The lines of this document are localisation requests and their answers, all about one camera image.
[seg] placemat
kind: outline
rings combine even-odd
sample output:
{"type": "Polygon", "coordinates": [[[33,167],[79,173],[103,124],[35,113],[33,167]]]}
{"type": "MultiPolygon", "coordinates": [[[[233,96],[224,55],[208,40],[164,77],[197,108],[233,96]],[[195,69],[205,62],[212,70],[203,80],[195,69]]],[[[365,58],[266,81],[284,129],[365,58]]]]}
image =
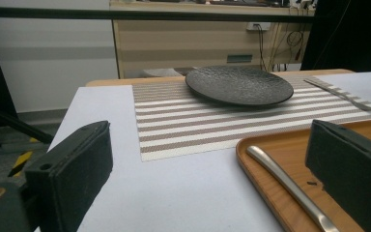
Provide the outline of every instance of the placemat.
{"type": "Polygon", "coordinates": [[[210,101],[193,94],[184,82],[134,84],[141,159],[232,148],[248,136],[307,129],[313,119],[337,124],[371,119],[371,111],[303,81],[309,77],[283,76],[294,87],[294,95],[266,107],[210,101]]]}

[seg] electrical outlet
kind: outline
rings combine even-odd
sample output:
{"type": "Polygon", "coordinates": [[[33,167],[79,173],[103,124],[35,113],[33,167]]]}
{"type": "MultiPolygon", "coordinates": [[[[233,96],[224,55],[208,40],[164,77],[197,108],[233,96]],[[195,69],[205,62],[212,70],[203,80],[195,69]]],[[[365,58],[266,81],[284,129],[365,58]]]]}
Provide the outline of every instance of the electrical outlet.
{"type": "Polygon", "coordinates": [[[270,22],[248,22],[246,24],[247,31],[258,31],[258,25],[261,27],[263,31],[268,31],[271,28],[270,22]]]}

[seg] round plate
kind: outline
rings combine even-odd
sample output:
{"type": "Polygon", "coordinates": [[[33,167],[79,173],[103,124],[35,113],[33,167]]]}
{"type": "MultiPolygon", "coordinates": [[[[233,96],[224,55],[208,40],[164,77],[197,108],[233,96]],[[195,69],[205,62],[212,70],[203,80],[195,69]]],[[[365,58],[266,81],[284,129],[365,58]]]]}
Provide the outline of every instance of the round plate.
{"type": "Polygon", "coordinates": [[[280,103],[294,94],[294,88],[285,79],[243,66],[196,69],[185,76],[185,83],[207,98],[240,105],[280,103]]]}

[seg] utensil handle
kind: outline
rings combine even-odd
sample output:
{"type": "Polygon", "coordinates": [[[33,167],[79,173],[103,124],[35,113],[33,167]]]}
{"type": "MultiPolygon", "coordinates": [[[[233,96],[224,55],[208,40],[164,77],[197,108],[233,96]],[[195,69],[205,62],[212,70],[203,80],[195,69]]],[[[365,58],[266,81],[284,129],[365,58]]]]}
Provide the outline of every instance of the utensil handle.
{"type": "Polygon", "coordinates": [[[303,209],[324,231],[339,231],[333,222],[317,205],[298,187],[288,174],[266,152],[256,146],[247,149],[248,154],[264,166],[272,176],[300,203],[303,209]]]}

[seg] brown tray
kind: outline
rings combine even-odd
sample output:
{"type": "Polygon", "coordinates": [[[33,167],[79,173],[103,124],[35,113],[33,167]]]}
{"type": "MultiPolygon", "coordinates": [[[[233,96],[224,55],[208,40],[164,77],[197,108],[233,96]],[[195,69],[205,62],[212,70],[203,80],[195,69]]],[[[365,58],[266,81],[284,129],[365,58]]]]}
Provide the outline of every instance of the brown tray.
{"type": "MultiPolygon", "coordinates": [[[[371,121],[349,123],[343,126],[371,139],[371,121]]],[[[309,133],[310,130],[295,130],[242,139],[236,148],[239,163],[285,230],[320,231],[289,192],[261,164],[246,153],[248,146],[258,146],[272,156],[297,185],[328,215],[339,231],[363,231],[323,190],[322,183],[305,167],[309,133]]]]}

